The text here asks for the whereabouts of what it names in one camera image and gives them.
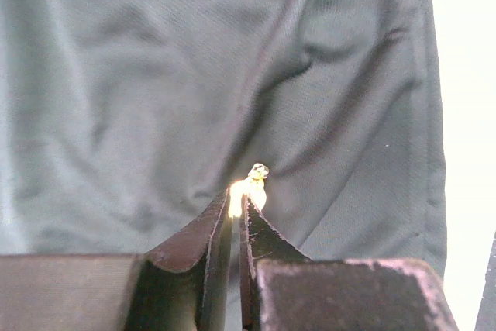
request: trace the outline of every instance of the cloth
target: cloth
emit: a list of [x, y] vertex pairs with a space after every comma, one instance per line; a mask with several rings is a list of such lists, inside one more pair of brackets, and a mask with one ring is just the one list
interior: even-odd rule
[[261, 162], [264, 214], [306, 255], [443, 274], [431, 0], [0, 0], [0, 17], [0, 252], [146, 251]]

